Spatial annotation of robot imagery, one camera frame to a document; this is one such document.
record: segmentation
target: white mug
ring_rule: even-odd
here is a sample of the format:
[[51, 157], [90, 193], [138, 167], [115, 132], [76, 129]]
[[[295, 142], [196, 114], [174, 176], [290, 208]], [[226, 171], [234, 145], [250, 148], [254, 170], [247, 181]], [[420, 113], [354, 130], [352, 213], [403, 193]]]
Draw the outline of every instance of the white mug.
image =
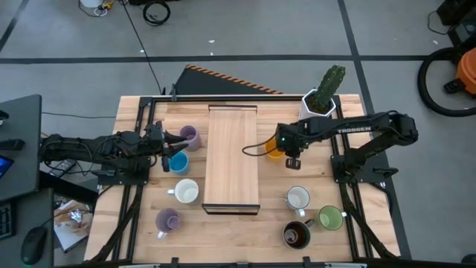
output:
[[167, 191], [170, 196], [184, 204], [190, 204], [199, 197], [199, 185], [192, 179], [182, 179], [177, 183], [175, 189]]
[[302, 186], [293, 186], [286, 194], [286, 204], [300, 217], [305, 217], [305, 207], [308, 206], [311, 196], [309, 192]]

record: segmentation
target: purple mug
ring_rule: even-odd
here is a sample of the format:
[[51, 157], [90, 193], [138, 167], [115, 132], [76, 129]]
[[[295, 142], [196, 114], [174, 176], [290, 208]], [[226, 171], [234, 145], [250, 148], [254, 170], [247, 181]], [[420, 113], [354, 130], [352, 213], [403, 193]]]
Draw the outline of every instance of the purple mug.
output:
[[172, 208], [162, 209], [155, 218], [155, 226], [159, 230], [157, 238], [165, 238], [168, 233], [180, 226], [179, 213]]
[[185, 150], [193, 152], [200, 148], [202, 141], [200, 140], [199, 131], [195, 127], [192, 127], [192, 126], [182, 127], [179, 135], [187, 138], [187, 140], [184, 141], [184, 143], [188, 144]]

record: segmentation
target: computer mouse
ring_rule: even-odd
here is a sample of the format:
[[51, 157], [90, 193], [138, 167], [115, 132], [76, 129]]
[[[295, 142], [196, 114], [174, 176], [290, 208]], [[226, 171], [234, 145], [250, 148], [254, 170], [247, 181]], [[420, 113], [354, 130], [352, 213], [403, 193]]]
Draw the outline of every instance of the computer mouse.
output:
[[42, 258], [47, 232], [46, 227], [40, 226], [27, 233], [22, 244], [22, 261], [24, 264], [33, 265]]

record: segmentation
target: keyboard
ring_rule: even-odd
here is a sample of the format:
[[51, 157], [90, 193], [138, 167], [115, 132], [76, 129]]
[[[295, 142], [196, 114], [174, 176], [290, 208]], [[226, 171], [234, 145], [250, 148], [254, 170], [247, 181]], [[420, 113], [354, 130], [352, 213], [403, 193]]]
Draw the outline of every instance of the keyboard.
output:
[[0, 240], [15, 235], [12, 205], [9, 202], [0, 204]]

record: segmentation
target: caution stripe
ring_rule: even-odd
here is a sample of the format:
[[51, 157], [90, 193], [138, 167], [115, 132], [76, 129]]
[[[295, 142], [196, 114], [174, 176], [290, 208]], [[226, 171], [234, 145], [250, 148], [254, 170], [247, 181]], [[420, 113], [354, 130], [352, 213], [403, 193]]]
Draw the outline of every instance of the caution stripe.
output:
[[271, 94], [283, 94], [282, 92], [279, 92], [277, 90], [269, 89], [265, 86], [260, 86], [260, 85], [257, 85], [255, 83], [248, 82], [246, 80], [239, 79], [239, 78], [236, 78], [236, 77], [232, 77], [232, 76], [229, 76], [229, 75], [226, 75], [226, 74], [220, 74], [217, 71], [211, 71], [211, 70], [208, 70], [206, 68], [199, 67], [199, 66], [187, 65], [187, 66], [185, 66], [185, 68], [192, 69], [192, 70], [195, 70], [195, 71], [200, 71], [200, 72], [203, 72], [203, 73], [209, 74], [209, 75], [214, 75], [218, 78], [226, 79], [228, 81], [235, 82], [235, 83], [238, 83], [238, 84], [241, 84], [241, 85], [244, 85], [244, 86], [249, 86], [249, 87], [252, 87], [254, 89], [259, 89], [261, 91], [268, 92], [268, 93], [271, 93]]

